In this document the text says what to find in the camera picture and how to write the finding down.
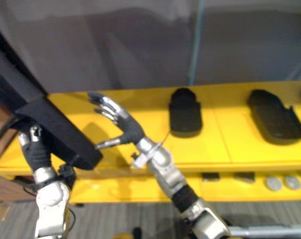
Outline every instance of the yellow table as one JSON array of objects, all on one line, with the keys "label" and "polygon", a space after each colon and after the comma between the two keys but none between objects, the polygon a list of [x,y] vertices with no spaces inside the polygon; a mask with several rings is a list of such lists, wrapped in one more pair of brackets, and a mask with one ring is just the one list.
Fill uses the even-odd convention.
[{"label": "yellow table", "polygon": [[[291,171],[301,169],[301,141],[292,145],[273,145],[263,140],[246,104],[253,89],[276,94],[286,105],[292,105],[301,120],[301,81],[223,84],[190,87],[202,105],[204,127],[192,138],[169,135],[164,146],[169,149],[177,167],[198,178],[201,172]],[[102,91],[127,108],[154,141],[162,141],[169,132],[168,103],[176,88]],[[52,94],[49,99],[94,143],[121,134],[113,123],[93,112],[86,93]],[[146,169],[132,169],[133,145],[121,145],[102,151],[104,159],[92,171],[77,169],[82,180],[146,177]],[[57,168],[62,161],[52,157]],[[0,175],[31,175],[17,139],[0,159]],[[223,196],[213,199],[224,199]]]}]

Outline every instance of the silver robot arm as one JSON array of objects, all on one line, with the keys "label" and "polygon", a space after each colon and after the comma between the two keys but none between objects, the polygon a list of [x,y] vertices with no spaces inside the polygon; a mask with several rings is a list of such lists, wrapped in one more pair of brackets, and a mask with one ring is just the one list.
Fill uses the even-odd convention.
[{"label": "silver robot arm", "polygon": [[30,137],[18,135],[26,161],[33,171],[37,187],[36,204],[39,217],[35,227],[36,239],[65,239],[69,231],[69,188],[59,180],[51,165],[50,152],[42,143],[41,127],[30,128]]},{"label": "silver robot arm", "polygon": [[140,124],[112,99],[99,93],[89,93],[89,96],[90,102],[99,106],[95,112],[108,117],[124,133],[97,144],[96,148],[134,143],[140,154],[133,155],[132,165],[141,168],[147,164],[159,186],[179,210],[181,217],[191,225],[193,234],[198,239],[228,237],[230,232],[226,224],[187,184],[183,174],[176,168],[171,153],[163,148],[161,143],[155,143],[148,138]]}]

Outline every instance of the small black object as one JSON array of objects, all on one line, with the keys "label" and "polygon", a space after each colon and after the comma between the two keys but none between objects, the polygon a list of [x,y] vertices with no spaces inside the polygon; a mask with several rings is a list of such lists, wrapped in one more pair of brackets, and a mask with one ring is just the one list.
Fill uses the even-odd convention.
[{"label": "small black object", "polygon": [[133,239],[142,239],[142,229],[134,228],[132,231]]},{"label": "small black object", "polygon": [[60,166],[58,172],[60,178],[64,180],[70,189],[72,189],[76,180],[76,174],[73,167],[71,165],[63,164]]},{"label": "small black object", "polygon": [[202,173],[201,177],[205,182],[218,182],[220,180],[219,173]]},{"label": "small black object", "polygon": [[273,144],[290,144],[301,139],[301,122],[292,107],[265,90],[253,90],[248,105],[264,139]]},{"label": "small black object", "polygon": [[172,94],[169,119],[171,133],[177,137],[192,137],[200,133],[200,103],[196,101],[194,92],[187,88],[179,88]]}]

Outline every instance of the silver metal bracket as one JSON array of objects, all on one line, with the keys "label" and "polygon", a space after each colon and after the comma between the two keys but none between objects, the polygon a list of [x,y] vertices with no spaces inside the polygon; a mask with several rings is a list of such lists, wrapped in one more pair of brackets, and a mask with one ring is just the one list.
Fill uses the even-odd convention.
[{"label": "silver metal bracket", "polygon": [[155,152],[161,147],[162,143],[157,143],[154,147],[152,147],[147,153],[140,153],[139,156],[134,160],[132,166],[135,168],[142,168],[148,161],[150,161]]}]

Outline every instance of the cable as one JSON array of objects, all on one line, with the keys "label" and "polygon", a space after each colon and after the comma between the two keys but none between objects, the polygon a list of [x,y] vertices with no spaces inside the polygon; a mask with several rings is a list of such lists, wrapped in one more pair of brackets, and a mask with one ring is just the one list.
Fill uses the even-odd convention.
[{"label": "cable", "polygon": [[72,211],[72,209],[68,208],[71,212],[71,214],[73,215],[73,222],[70,226],[70,229],[69,229],[69,232],[72,230],[72,228],[74,227],[74,224],[75,224],[75,221],[76,221],[76,216],[75,216],[75,213]]},{"label": "cable", "polygon": [[12,126],[12,124],[17,120],[15,115],[11,115],[7,122],[0,128],[0,139],[7,132],[7,130]]},{"label": "cable", "polygon": [[188,84],[190,86],[194,84],[196,78],[197,63],[198,63],[199,51],[200,51],[202,22],[204,16],[204,8],[205,8],[205,0],[198,0],[198,1],[199,3],[198,3],[196,28],[195,28],[191,60],[189,64],[189,72],[188,72],[188,80],[189,80]]},{"label": "cable", "polygon": [[30,195],[36,197],[36,194],[34,194],[34,193],[32,193],[32,192],[30,192],[30,191],[28,191],[28,190],[26,189],[29,185],[30,185],[30,184],[24,185],[24,186],[23,186],[23,191],[25,191],[27,194],[30,194]]}]

